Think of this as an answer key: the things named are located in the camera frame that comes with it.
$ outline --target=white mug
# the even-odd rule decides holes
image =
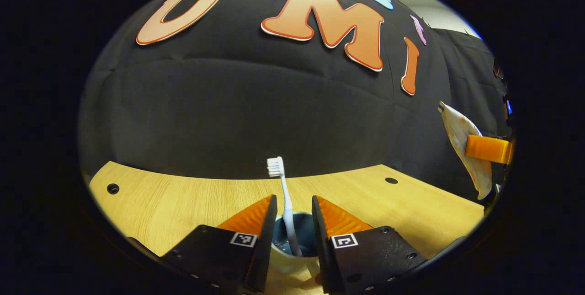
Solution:
[[[292,214],[293,224],[295,226],[295,233],[297,234],[297,238],[301,247],[303,245],[310,245],[315,241],[315,233],[313,228],[313,215],[308,212],[293,212]],[[303,223],[305,225],[297,226],[297,223]],[[284,229],[284,221],[282,221],[282,215],[276,216],[276,221],[274,222],[275,233],[278,228]],[[290,255],[281,251],[274,245],[274,241],[271,243],[270,247],[270,267],[274,268],[274,270],[280,272],[281,274],[298,274],[303,272],[306,268],[309,270],[311,276],[315,277],[320,272],[319,268],[319,257],[316,254],[316,248],[313,249],[315,256],[309,257],[299,257]]]

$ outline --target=black fabric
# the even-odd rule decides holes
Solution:
[[[466,114],[487,136],[503,134],[503,88],[493,57],[478,38],[425,29],[393,0],[384,17],[382,72],[324,46],[313,14],[313,39],[294,41],[261,30],[287,0],[219,0],[188,29],[146,46],[136,35],[165,0],[153,0],[112,37],[81,99],[81,167],[92,176],[108,161],[143,170],[204,178],[267,178],[266,158],[282,156],[289,177],[385,163],[475,200],[469,176],[449,144],[439,101]],[[186,10],[183,0],[165,20]],[[416,94],[400,86],[404,37],[420,57]]]

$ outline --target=toothbrush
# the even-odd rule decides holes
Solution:
[[[281,157],[269,158],[266,160],[268,168],[268,175],[270,177],[280,176],[282,182],[282,193],[284,193],[284,213],[282,214],[282,220],[284,220],[284,226],[287,230],[288,243],[291,246],[291,251],[294,256],[303,256],[301,248],[298,245],[297,234],[294,231],[293,224],[293,202],[288,194],[287,181],[284,179],[284,162]]]

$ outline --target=black backdrop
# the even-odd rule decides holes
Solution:
[[[119,24],[149,0],[3,1],[6,293],[186,292],[130,259],[136,252],[91,205],[78,172],[85,75]],[[569,160],[582,146],[574,110],[583,78],[571,60],[582,35],[574,26],[578,4],[444,1],[474,24],[513,80],[521,140],[510,186],[480,232],[451,264],[411,286],[418,294],[582,292],[582,178]]]
[[[165,0],[152,0],[113,35],[87,78],[81,100],[81,168],[108,161],[180,176],[267,178],[266,158],[282,156],[287,176],[343,172],[385,163],[457,195],[477,192],[451,147],[439,101],[466,114],[485,136],[509,136],[503,84],[483,41],[425,29],[418,39],[408,9],[364,3],[384,17],[381,72],[350,60],[343,46],[299,42],[260,24],[287,0],[219,0],[188,29],[140,46],[136,35]],[[182,0],[165,20],[197,0]],[[420,51],[416,94],[401,89],[407,50]],[[501,173],[494,168],[495,182]]]

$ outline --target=wooden table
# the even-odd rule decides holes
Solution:
[[[394,178],[397,184],[385,179]],[[119,185],[111,195],[108,184]],[[426,258],[469,233],[483,207],[384,165],[319,176],[287,178],[295,211],[311,212],[319,195],[374,228],[388,225]],[[90,182],[104,214],[125,236],[162,256],[200,224],[217,226],[255,201],[284,198],[279,178],[215,180],[145,172],[108,162]],[[285,276],[270,269],[266,294],[322,294],[308,272]]]

